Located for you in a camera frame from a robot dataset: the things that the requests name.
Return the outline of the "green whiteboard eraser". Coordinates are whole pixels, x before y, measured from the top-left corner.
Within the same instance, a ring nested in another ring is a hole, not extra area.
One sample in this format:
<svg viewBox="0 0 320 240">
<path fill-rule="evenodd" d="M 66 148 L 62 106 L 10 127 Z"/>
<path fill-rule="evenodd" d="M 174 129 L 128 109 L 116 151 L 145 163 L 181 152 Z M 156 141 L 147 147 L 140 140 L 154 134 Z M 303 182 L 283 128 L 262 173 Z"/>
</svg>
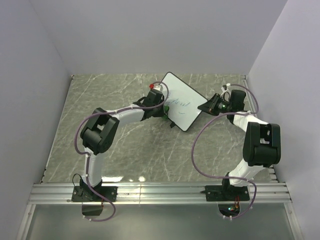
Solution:
<svg viewBox="0 0 320 240">
<path fill-rule="evenodd" d="M 162 116 L 163 119 L 168 119 L 168 113 L 169 113 L 170 107 L 168 105 L 163 106 L 163 113 L 164 115 Z"/>
</svg>

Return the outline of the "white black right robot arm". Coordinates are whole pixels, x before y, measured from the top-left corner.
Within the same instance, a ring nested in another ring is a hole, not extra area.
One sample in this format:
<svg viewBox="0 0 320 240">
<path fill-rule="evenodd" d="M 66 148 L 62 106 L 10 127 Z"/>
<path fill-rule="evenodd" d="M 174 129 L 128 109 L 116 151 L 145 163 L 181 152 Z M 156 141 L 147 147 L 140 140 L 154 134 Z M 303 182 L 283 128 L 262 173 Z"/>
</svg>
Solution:
<svg viewBox="0 0 320 240">
<path fill-rule="evenodd" d="M 233 89 L 228 100 L 224 93 L 216 93 L 198 106 L 199 110 L 212 116 L 226 116 L 231 124 L 245 132 L 242 160 L 222 179 L 220 193 L 226 200 L 232 200 L 256 174 L 278 164 L 281 159 L 280 126 L 262 121 L 245 111 L 245 98 L 245 91 Z"/>
</svg>

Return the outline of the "white whiteboard black frame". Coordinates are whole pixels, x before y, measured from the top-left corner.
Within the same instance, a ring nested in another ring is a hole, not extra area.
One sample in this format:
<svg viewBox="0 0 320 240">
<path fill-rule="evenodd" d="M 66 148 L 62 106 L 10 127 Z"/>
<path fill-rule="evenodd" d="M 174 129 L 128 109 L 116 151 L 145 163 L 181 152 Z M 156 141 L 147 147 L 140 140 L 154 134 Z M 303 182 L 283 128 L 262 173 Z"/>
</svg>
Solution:
<svg viewBox="0 0 320 240">
<path fill-rule="evenodd" d="M 172 72 L 167 72 L 162 82 L 161 91 L 168 97 L 164 103 L 169 107 L 168 119 L 186 132 L 202 112 L 198 106 L 208 100 Z"/>
</svg>

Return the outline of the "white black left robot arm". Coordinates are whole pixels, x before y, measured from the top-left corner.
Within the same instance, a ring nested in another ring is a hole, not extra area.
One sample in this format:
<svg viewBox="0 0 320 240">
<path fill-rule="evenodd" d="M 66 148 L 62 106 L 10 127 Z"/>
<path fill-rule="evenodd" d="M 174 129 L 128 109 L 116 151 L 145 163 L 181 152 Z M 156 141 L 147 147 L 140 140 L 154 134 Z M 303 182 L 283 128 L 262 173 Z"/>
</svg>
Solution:
<svg viewBox="0 0 320 240">
<path fill-rule="evenodd" d="M 100 107 L 94 110 L 80 133 L 86 160 L 79 185 L 89 201 L 96 201 L 101 196 L 102 161 L 112 146 L 117 130 L 127 124 L 165 116 L 164 102 L 163 93 L 151 89 L 147 96 L 127 107 L 111 111 Z"/>
</svg>

